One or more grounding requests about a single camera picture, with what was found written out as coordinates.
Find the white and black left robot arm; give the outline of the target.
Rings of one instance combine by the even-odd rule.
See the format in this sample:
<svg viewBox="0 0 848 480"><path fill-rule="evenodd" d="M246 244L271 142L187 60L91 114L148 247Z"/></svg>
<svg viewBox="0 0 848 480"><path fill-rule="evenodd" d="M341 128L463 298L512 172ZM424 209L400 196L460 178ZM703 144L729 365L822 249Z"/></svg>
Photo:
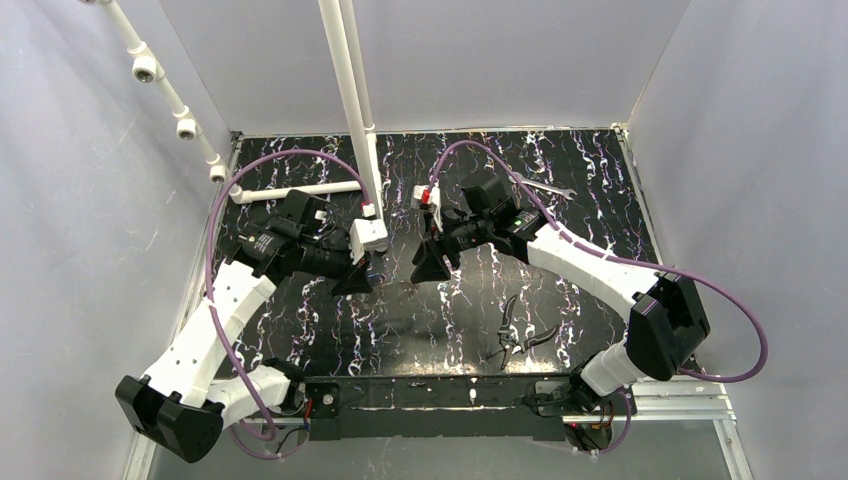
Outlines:
<svg viewBox="0 0 848 480"><path fill-rule="evenodd" d="M279 284L295 273L334 281L333 295L370 293L369 234L386 238L370 202L350 229L327 217L327 200L294 189L271 210L253 208L226 250L205 296L172 344L115 397L133 429L188 463L205 457L223 431L260 413L308 413L303 370L269 358L252 371L234 343Z"/></svg>

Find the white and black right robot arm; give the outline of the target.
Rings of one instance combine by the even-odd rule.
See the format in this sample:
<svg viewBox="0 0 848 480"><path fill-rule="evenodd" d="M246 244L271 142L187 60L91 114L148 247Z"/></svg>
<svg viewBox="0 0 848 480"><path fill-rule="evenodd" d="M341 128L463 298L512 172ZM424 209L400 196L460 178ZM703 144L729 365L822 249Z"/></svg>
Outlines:
<svg viewBox="0 0 848 480"><path fill-rule="evenodd" d="M566 380L529 388L522 402L535 414L591 412L635 382L668 381L708 337L710 325L693 280L621 265L581 238L563 239L541 210L520 207L493 174L472 174L460 188L465 211L441 206L437 188L415 186L412 203L423 215L424 228L412 283L450 279L462 252L489 244L571 281L627 324L623 340L579 364Z"/></svg>

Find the silver open-end wrench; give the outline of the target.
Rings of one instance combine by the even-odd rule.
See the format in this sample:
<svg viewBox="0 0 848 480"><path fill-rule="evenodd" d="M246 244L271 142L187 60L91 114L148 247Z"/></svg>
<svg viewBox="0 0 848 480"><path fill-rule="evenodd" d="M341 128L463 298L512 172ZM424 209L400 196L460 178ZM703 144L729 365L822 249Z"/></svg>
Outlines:
<svg viewBox="0 0 848 480"><path fill-rule="evenodd" d="M529 187L533 187L537 190L542 190L542 191L546 191L546 192L553 193L553 194L556 194L556 195L560 195L560 196L564 197L566 200L569 200L569 201L573 200L575 198L575 196L577 195L577 192L573 189L559 188L559 187L547 185L547 184L542 183L542 182L533 181L533 180L527 179L526 177L524 177L524 176L522 176L518 173L515 173L515 177L516 177L516 180L513 180L513 183L516 183L518 180L520 180L523 184L525 184Z"/></svg>

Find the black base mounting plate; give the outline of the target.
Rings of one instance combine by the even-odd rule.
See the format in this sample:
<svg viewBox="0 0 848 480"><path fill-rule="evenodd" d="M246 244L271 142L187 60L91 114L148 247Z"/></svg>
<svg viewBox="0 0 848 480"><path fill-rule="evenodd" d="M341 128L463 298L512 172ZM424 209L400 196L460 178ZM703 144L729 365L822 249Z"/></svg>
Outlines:
<svg viewBox="0 0 848 480"><path fill-rule="evenodd" d="M581 393L565 374L310 377L312 441L395 437L530 437L625 417L634 401Z"/></svg>

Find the white PVC pipe frame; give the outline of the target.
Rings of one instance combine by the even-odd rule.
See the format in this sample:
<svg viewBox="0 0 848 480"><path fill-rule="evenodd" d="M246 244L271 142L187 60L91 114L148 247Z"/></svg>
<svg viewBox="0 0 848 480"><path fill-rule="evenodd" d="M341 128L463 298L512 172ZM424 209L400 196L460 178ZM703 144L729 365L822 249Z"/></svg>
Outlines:
<svg viewBox="0 0 848 480"><path fill-rule="evenodd" d="M382 206L376 132L350 1L160 1L218 117L232 131L342 134Z"/></svg>

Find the aluminium extrusion rail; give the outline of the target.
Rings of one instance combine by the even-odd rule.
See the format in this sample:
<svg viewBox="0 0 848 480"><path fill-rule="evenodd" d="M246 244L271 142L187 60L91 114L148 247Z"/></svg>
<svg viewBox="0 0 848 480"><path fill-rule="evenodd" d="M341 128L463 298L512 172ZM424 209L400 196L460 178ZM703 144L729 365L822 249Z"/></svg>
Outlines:
<svg viewBox="0 0 848 480"><path fill-rule="evenodd" d="M543 417L588 420L733 420L726 389L686 376L669 381L643 380L583 407L568 391L564 377L542 375L312 377L268 406L282 416L308 414L335 418L355 411L518 412Z"/></svg>

